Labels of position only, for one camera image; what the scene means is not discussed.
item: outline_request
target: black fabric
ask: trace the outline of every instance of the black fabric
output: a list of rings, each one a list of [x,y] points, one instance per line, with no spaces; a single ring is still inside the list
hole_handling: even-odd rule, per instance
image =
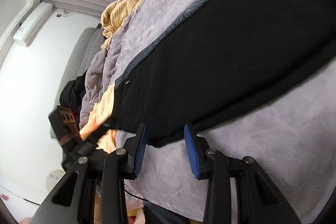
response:
[[[336,188],[312,224],[330,224],[336,220]]]
[[[146,224],[190,224],[190,220],[149,201],[143,202]]]
[[[82,108],[82,100],[86,94],[85,90],[85,76],[86,72],[82,76],[78,76],[75,80],[69,81],[59,98],[59,103],[63,107],[70,108],[75,114],[79,115]]]
[[[275,99],[336,56],[333,0],[211,0],[115,90],[113,128],[155,147]]]

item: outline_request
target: red object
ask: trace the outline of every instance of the red object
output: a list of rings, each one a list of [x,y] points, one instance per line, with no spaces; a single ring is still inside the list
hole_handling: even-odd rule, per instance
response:
[[[128,224],[134,224],[135,216],[129,216],[128,217]]]
[[[9,200],[9,197],[4,195],[4,194],[1,194],[0,197],[4,200],[4,201],[8,201]]]
[[[73,119],[76,121],[76,114],[72,111],[72,109],[70,109],[70,110],[71,110],[71,114],[72,114]]]

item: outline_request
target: red sticker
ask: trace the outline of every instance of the red sticker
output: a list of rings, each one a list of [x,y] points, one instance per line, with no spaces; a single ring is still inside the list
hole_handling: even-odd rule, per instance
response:
[[[9,197],[4,195],[4,194],[1,194],[0,197],[4,200],[4,201],[8,201],[9,200]]]

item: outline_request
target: air conditioner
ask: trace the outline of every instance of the air conditioner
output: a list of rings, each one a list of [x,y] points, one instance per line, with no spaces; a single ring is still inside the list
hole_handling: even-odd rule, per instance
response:
[[[40,3],[16,31],[14,41],[19,45],[28,47],[52,10],[52,4]]]

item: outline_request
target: bed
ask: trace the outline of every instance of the bed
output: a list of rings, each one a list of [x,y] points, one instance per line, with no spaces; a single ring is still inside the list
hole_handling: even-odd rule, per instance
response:
[[[107,55],[98,47],[104,40],[99,35],[101,30],[90,29],[71,55],[60,90],[67,80],[86,69],[90,71],[88,63],[98,53],[96,58],[100,54],[104,66],[95,70],[95,75],[100,79],[99,92],[104,93],[127,71],[132,60],[194,1],[143,0],[113,37]],[[87,54],[84,41],[89,41]],[[301,222],[312,223],[336,185],[336,99],[332,96],[335,85],[336,61],[332,60],[277,100],[200,135],[228,156],[256,158]],[[99,97],[84,98],[86,113],[81,113],[82,124]],[[116,146],[122,147],[130,136],[118,131]],[[161,148],[148,146],[139,178],[126,183],[155,204],[197,221],[203,219],[207,182],[194,179],[183,140]]]

